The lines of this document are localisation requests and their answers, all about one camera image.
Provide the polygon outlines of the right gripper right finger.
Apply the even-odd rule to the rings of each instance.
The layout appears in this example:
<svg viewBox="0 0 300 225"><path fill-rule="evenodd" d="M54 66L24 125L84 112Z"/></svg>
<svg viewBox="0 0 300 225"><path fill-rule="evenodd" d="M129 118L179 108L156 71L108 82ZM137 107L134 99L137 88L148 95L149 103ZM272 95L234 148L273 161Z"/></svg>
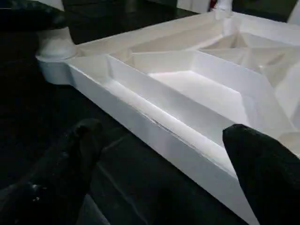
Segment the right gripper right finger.
<svg viewBox="0 0 300 225"><path fill-rule="evenodd" d="M276 139L243 124L223 130L225 150L261 225L300 223L300 159Z"/></svg>

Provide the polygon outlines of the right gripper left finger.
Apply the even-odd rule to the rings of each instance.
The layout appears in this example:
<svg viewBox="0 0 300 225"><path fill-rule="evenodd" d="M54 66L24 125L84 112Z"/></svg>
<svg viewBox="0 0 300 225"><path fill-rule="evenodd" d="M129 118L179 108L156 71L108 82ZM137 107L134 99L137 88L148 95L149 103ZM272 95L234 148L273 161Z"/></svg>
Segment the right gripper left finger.
<svg viewBox="0 0 300 225"><path fill-rule="evenodd" d="M75 225L103 149L103 127L84 119L0 192L2 225Z"/></svg>

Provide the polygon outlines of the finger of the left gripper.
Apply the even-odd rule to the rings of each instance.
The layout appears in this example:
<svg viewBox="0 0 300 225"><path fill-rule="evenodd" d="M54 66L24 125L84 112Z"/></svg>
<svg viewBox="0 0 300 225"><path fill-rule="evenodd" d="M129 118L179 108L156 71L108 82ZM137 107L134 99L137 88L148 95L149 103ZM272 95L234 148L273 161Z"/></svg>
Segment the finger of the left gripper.
<svg viewBox="0 0 300 225"><path fill-rule="evenodd" d="M64 12L51 6L0 9L1 31L43 31L65 27L67 27L67 20Z"/></svg>

